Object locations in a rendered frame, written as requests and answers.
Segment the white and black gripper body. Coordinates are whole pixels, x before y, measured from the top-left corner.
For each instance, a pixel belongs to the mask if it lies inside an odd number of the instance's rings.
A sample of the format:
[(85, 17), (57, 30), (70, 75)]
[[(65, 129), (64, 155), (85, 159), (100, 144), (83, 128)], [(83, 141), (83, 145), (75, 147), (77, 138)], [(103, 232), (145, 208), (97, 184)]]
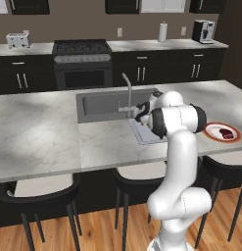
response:
[(137, 122), (146, 124), (151, 112), (151, 105), (149, 101), (143, 104), (138, 104), (134, 110), (134, 118)]

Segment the pale grey tray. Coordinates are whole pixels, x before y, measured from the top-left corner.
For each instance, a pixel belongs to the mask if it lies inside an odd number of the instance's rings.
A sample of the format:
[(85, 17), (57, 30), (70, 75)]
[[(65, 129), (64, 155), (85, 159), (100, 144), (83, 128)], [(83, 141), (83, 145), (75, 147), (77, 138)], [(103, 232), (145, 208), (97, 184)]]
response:
[(129, 119), (128, 123), (131, 126), (132, 131), (140, 145), (157, 144), (168, 141), (165, 137), (160, 138), (154, 134), (150, 128), (148, 128), (146, 125), (142, 125), (135, 119)]

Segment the white plate with red rim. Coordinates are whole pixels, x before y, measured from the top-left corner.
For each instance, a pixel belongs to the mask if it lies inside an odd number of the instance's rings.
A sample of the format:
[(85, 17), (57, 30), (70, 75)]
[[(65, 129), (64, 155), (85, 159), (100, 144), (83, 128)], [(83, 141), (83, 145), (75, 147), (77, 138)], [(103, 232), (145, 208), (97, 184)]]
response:
[[(221, 128), (229, 129), (233, 133), (233, 138), (224, 139), (219, 132)], [(241, 132), (237, 128), (222, 123), (207, 123), (203, 133), (210, 139), (223, 143), (235, 143), (241, 139)]]

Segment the dark red steak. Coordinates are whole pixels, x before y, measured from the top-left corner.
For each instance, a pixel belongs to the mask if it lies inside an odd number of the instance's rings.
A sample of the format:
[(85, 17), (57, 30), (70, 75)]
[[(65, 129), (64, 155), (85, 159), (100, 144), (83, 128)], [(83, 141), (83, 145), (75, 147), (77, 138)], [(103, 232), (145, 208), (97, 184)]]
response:
[(221, 135), (224, 139), (232, 139), (233, 138), (233, 133), (229, 129), (221, 128), (219, 130), (219, 132), (221, 133)]

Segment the silver sink tap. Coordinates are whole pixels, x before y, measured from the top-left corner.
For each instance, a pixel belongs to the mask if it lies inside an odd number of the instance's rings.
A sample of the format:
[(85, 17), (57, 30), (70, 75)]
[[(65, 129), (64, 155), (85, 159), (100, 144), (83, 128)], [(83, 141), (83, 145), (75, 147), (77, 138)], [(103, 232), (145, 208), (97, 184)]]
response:
[(126, 117), (131, 119), (133, 118), (133, 110), (131, 109), (131, 92), (132, 92), (132, 86), (130, 83), (129, 78), (125, 73), (121, 74), (122, 78), (125, 80), (128, 88), (128, 99), (127, 99), (127, 106), (124, 108), (118, 107), (118, 109), (121, 109), (121, 112), (126, 112)]

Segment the grey kitchen sink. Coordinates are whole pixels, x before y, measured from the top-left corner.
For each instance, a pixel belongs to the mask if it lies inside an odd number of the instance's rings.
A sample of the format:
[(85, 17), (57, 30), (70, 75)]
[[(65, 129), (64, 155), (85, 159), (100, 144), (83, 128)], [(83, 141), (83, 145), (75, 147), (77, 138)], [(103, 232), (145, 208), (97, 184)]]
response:
[[(157, 88), (131, 91), (131, 105), (136, 107), (149, 101), (152, 94), (162, 94)], [(128, 90), (76, 94), (77, 121), (79, 124), (126, 120), (127, 112), (119, 113), (118, 107), (128, 107)]]

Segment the dark lower cupboard run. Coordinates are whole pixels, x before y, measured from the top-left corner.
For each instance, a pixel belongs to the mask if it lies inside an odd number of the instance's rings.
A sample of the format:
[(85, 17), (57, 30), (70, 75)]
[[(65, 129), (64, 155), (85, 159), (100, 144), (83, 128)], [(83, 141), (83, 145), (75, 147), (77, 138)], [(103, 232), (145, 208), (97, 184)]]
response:
[(114, 52), (113, 86), (218, 80), (224, 48)]
[(0, 56), (0, 95), (56, 89), (51, 55)]

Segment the black stool with white seat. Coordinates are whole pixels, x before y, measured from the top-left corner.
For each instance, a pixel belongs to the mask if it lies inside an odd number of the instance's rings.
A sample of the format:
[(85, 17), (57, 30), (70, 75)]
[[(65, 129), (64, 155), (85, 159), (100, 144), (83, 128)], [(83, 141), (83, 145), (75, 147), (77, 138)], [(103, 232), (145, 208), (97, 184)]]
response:
[(39, 213), (66, 208), (76, 251), (80, 251), (78, 235), (82, 235), (75, 198), (80, 186), (80, 174), (37, 177), (0, 185), (0, 199), (21, 214), (30, 251), (35, 251), (27, 214), (34, 214), (42, 242), (45, 242)]
[[(242, 151), (229, 152), (215, 155), (206, 155), (203, 157), (203, 166), (208, 173), (213, 177), (210, 195), (212, 197), (212, 206), (215, 206), (218, 198), (218, 193), (222, 184), (226, 180), (241, 180), (242, 181)], [(242, 206), (242, 188), (238, 198), (236, 210), (231, 224), (228, 241), (231, 240), (236, 222)]]
[(129, 196), (149, 196), (162, 183), (166, 170), (167, 163), (165, 161), (113, 169), (113, 176), (117, 185), (115, 228), (118, 228), (121, 194), (124, 194), (121, 251), (125, 251), (126, 245)]

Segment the black stove with oven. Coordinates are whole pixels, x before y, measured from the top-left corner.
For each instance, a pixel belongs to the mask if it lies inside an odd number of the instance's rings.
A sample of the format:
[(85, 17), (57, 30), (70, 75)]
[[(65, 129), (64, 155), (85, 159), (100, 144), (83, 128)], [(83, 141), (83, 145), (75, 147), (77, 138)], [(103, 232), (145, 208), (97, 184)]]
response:
[(52, 55), (59, 90), (113, 85), (112, 49), (105, 39), (55, 40)]

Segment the white paper towel roll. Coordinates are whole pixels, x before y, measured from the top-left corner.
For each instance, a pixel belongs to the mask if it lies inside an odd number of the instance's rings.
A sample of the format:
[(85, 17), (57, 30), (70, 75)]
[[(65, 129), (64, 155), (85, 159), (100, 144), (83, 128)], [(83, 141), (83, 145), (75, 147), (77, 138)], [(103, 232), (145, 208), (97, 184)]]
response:
[(161, 23), (160, 24), (160, 29), (159, 29), (159, 42), (165, 42), (167, 39), (167, 31), (168, 31), (168, 25), (166, 23)]

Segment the black and silver coffee machine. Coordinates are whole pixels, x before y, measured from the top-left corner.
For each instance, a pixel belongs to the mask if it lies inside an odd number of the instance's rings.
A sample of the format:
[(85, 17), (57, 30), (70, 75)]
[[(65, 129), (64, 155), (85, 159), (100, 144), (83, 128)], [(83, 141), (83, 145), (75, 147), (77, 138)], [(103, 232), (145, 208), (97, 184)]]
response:
[(214, 28), (214, 22), (196, 20), (193, 26), (192, 39), (202, 44), (213, 44), (212, 36)]

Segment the white toaster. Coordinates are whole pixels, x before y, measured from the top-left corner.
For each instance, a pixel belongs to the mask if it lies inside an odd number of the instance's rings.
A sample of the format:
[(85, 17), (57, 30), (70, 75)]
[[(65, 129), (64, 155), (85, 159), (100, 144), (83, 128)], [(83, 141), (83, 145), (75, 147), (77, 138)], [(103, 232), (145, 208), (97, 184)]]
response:
[(10, 49), (29, 48), (31, 45), (30, 34), (28, 30), (24, 30), (22, 33), (9, 33), (6, 36), (6, 39)]

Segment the dark wall cupboard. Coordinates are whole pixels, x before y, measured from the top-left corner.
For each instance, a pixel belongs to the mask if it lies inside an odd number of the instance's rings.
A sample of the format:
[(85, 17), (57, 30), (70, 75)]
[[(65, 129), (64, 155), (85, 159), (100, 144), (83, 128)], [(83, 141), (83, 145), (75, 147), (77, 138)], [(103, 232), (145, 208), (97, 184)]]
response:
[(49, 15), (48, 0), (9, 0), (13, 15)]
[(108, 15), (138, 14), (139, 0), (105, 0), (105, 11)]
[(226, 0), (191, 0), (189, 12), (192, 14), (222, 14)]

